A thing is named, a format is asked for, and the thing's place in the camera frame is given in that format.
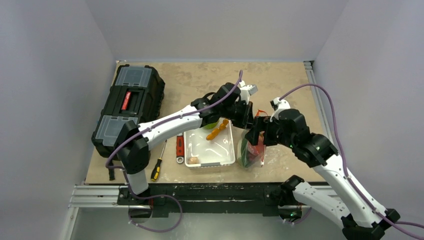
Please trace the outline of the green leafy vegetable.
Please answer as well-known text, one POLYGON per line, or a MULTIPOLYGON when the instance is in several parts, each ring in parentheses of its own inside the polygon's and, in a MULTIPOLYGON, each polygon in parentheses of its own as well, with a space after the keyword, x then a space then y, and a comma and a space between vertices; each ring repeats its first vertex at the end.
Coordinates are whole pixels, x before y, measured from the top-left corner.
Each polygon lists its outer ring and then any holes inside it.
POLYGON ((256 157, 254 157, 252 154, 248 152, 248 149, 247 149, 248 142, 249 141, 243 138, 242 140, 239 141, 237 145, 238 147, 237 160, 239 165, 243 168, 250 167, 255 162, 255 159, 256 159, 256 157))

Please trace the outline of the clear orange zip bag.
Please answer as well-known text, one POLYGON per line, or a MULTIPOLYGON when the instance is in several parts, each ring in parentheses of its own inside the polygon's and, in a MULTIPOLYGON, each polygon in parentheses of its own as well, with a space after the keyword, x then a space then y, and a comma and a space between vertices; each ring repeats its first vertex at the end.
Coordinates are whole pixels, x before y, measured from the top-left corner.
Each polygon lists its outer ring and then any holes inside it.
POLYGON ((264 145, 264 132, 260 132, 258 136, 257 145, 252 145, 245 135, 248 130, 245 129, 241 132, 241 138, 237 143, 237 163, 243 168, 249 168, 256 163, 262 168, 265 165, 265 151, 264 145))

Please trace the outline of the light red grapes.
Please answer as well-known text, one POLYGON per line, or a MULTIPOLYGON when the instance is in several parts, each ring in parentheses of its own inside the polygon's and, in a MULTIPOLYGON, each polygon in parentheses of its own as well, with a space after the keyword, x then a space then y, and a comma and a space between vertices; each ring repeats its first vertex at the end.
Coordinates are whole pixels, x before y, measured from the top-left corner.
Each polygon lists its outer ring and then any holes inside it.
POLYGON ((252 145, 250 142, 247 143, 248 152, 254 157, 260 157, 264 153, 264 145, 262 143, 258 143, 258 145, 252 145))

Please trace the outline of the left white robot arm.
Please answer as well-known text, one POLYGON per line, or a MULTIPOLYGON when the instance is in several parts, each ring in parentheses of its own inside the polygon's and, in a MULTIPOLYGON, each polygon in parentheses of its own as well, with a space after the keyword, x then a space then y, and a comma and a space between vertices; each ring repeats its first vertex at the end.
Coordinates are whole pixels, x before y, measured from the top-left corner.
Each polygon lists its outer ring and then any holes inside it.
POLYGON ((125 123, 110 155, 118 157, 123 165, 124 177, 131 188, 129 197, 138 205, 149 199, 145 168, 150 161, 150 151, 169 138, 229 119, 240 129, 253 124, 253 104, 250 96, 257 92, 254 84, 226 83, 216 92, 197 98, 183 109, 160 119, 136 125, 125 123))

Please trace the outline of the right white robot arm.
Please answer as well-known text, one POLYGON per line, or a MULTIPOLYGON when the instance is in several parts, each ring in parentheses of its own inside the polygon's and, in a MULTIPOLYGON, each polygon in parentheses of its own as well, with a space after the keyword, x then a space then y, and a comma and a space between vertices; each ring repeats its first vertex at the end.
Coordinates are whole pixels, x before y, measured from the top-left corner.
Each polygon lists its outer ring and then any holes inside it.
POLYGON ((267 147, 283 145, 325 179, 339 197, 319 193, 297 175, 281 187, 282 203, 295 201, 309 205, 334 222, 348 240, 379 240, 400 220, 400 214, 376 201, 350 171, 344 172, 343 159, 324 135, 312 133, 297 109, 282 110, 278 117, 256 116, 246 139, 256 145, 260 133, 267 147))

